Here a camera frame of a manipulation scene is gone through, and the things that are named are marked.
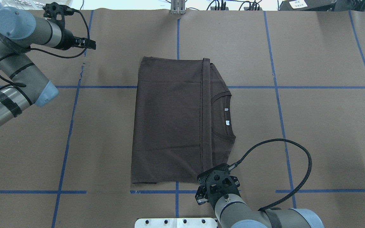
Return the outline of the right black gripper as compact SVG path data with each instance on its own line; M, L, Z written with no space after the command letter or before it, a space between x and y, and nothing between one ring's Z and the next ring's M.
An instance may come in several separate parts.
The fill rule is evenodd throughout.
M199 187L195 193L197 204L216 203L220 198L227 199L229 194L240 196L239 180L231 174L230 165L219 164L197 176Z

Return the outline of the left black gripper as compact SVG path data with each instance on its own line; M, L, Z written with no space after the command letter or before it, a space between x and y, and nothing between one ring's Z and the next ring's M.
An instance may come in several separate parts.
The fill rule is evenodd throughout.
M51 36L45 44L58 50L68 50L72 47L96 50L96 41L89 38L74 37L73 33L65 28L65 16L72 16L76 12L74 8L60 5L56 2L46 4L43 17L51 28Z

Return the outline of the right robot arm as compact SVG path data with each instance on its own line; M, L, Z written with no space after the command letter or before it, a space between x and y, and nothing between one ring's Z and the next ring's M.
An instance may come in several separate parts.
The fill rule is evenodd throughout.
M223 228L323 228L322 220L309 209L250 209L226 163L200 173L197 180L197 203L209 203Z

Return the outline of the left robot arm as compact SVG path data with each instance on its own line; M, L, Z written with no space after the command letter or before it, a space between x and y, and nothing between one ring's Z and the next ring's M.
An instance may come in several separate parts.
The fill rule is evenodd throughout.
M87 37L76 37L65 27L65 16L80 14L85 26L87 21L78 9L57 2L43 7L43 17L30 12L5 6L0 9L0 79L6 85L0 87L0 127L32 105L42 107L53 100L59 91L43 72L27 56L30 51L40 51L65 59L31 45L68 50L96 49L96 42Z

